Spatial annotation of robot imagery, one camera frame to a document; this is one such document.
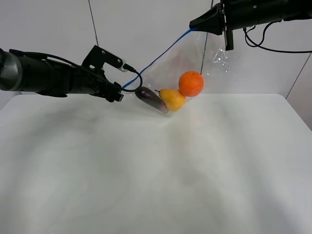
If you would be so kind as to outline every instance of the orange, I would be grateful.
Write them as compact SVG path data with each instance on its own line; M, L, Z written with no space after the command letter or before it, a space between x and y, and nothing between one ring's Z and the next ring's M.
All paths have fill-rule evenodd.
M198 72L186 72L179 80L180 93L186 97L197 96L204 88L204 79Z

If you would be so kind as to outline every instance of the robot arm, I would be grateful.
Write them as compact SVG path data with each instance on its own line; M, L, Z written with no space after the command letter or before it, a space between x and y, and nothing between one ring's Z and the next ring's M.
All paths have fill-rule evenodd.
M105 63L123 72L136 73L140 77L139 87L127 90L116 82L110 83L102 69ZM0 89L4 91L59 98L67 97L66 94L90 94L114 102L122 100L121 91L135 92L141 86L142 77L133 67L98 46L93 47L81 66L53 55L0 49Z
M222 35L226 50L234 48L233 30L275 21L312 19L312 0L221 0L191 21L195 31Z

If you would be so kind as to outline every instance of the white table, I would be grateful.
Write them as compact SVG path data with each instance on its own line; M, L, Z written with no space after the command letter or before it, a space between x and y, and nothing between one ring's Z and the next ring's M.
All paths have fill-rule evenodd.
M0 111L1 234L310 234L312 132L279 95L172 118L84 95Z

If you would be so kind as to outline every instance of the wire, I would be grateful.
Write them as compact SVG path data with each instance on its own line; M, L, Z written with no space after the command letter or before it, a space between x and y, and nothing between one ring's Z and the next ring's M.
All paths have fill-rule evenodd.
M103 77L101 77L101 76L99 76L99 75L93 73L92 71L90 71L90 70L88 70L88 69L86 69L86 68L84 68L84 67L82 67L82 66L80 66L80 65L77 65L77 64L75 64L75 63L73 63L73 62L71 62L71 61L69 61L69 60L67 60L67 59L64 59L64 58L61 58L61 57L58 57L58 56L55 56L55 55L44 54L44 53L37 53L37 52L24 52L23 54L26 55L26 56L30 56L30 57L31 57L32 55L35 55L35 56L37 55L37 56L42 56L42 57L47 57L47 58L53 58L53 59L57 59L57 60L66 62L66 63L68 63L68 64L70 64L70 65L72 65L72 66L74 66L74 67L76 67L76 68L78 68L78 69L80 69L80 70L82 70L82 71L84 71L84 72L87 72L87 73L89 73L90 75L92 75L92 76L94 76L94 77L96 77L96 78L98 78L98 79L100 79L100 80L106 82L107 84L109 84L109 85L111 85L111 86L113 86L113 87L115 87L115 88L118 88L119 90L125 91L125 92L129 92L129 93L136 92L136 91L140 90L140 88L141 88L142 85L143 85L143 78L142 78L141 74L140 74L138 71L136 71L133 67L131 67L130 65L128 65L128 64L125 64L125 65L124 65L124 68L127 69L129 72L136 73L136 74L138 75L138 77L140 77L140 85L139 85L136 89L132 89L132 90L131 90L131 89L130 89L130 90L129 90L129 89L125 89L125 88L119 87L119 86L117 86L117 85L115 85L115 84L112 84L112 83L109 82L108 80L106 80L106 79L104 79Z
M163 56L165 53L168 52L168 50L170 50L175 44L177 44L182 38L184 38L186 35L188 35L190 32L195 31L196 28L191 28L188 31L186 31L184 34L182 34L182 36L180 36L178 38L178 40L176 40L164 53L162 53L160 56L158 56L153 62L150 63L150 65L148 65L147 67L145 67L140 74L142 75L143 72L146 71L146 69L148 69L150 66L152 66L161 56ZM136 79L138 78L138 76L136 78L134 78L133 80L129 81L128 83L126 83L123 88L128 87L130 84L132 84L133 82L136 81Z
M262 43L264 42L264 38L265 38L266 31L268 30L268 28L269 28L272 24L277 23L277 22L280 22L280 21L271 22L271 23L269 23L269 24L265 27L265 29L263 30L262 41L261 41L259 44L256 44L256 43L255 43L253 40L251 40L251 38L248 36L248 33L249 33L251 30L255 29L255 26L254 26L252 29L248 30L248 31L247 31L246 28L243 28L243 31L244 31L244 33L245 33L245 41L246 41L247 45L249 45L250 47L253 47L253 48L258 47L258 48L261 48L261 49L263 49L263 50L267 50L267 51L271 51L271 52L277 52L277 53L284 53L284 54L310 54L310 53L312 53L312 51L284 51L284 50L274 50L274 49L269 49L269 48L266 48L266 47L261 46Z

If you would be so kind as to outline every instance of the black cable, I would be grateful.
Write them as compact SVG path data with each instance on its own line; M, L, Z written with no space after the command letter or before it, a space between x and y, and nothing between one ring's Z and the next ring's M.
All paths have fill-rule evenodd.
M266 31L268 30L268 28L269 28L272 24L274 24L274 23L276 23L276 22L271 22L271 23L269 23L269 24L265 27L265 29L263 30L263 38L262 38L262 41L261 41L259 44L256 44L256 43L255 43L253 40L251 40L251 38L248 36L248 33L249 33L251 30L255 29L255 26L254 26L252 29L248 30L248 31L247 31L246 28L243 28L243 31L244 31L244 33L245 33L245 41L246 41L247 45L250 46L250 47L253 47L253 48L258 47L258 48L261 48L261 49L263 49L263 50L267 50L267 51L271 51L271 52L277 52L277 53L284 53L284 54L310 54L310 53L312 53L312 51L283 51L283 50L274 50L274 49L269 49L269 48L266 48L266 47L261 46L262 43L264 42L264 38L265 38Z
M30 57L31 57L32 55L35 55L35 56L45 57L45 59L46 59L46 58L53 58L53 59L57 59L57 60L66 62L66 63L68 63L68 64L70 64L70 65L72 65L72 66L74 66L74 67L76 67L76 68L78 68L78 69L80 69L80 70L82 70L82 71L84 71L84 72L87 72L87 73L91 74L92 76L94 76L94 77L96 77L96 78L98 78L98 79L100 79L100 80L102 80L102 81L104 81L104 82L110 84L111 86L113 86L113 87L115 87L115 88L118 88L118 89L120 89L120 90L122 90L122 91L125 91L125 92L129 92L129 93L136 92L136 91L140 90L140 88L141 88L142 85L143 85L143 78L142 78L141 74L140 74L138 71L136 71L136 69L134 69L133 67L131 67L131 66L128 65L128 64L125 64L125 65L123 66L124 69L128 70L129 72L136 73L136 74L139 76L139 78L140 78L140 85L139 85L136 89L132 89L132 90L131 90L131 89L124 89L124 88L122 88L122 87L119 87L119 86L117 86L117 85L114 85L114 84L112 84L111 82L109 82L108 80L103 79L103 77L101 77L101 76L99 76L99 75L93 73L92 71L90 71L90 70L88 70L88 69L86 69L86 68L84 68L84 67L82 67L82 66L80 66L80 65L77 65L77 64L75 64L75 63L73 63L73 62L71 62L71 61L69 61L69 60L67 60L67 59L64 59L64 58L61 58L61 57L58 57L58 56L55 56L55 55L50 55L50 54L45 54L45 53L37 53L37 52L23 52L23 54L24 54L25 56L30 56Z

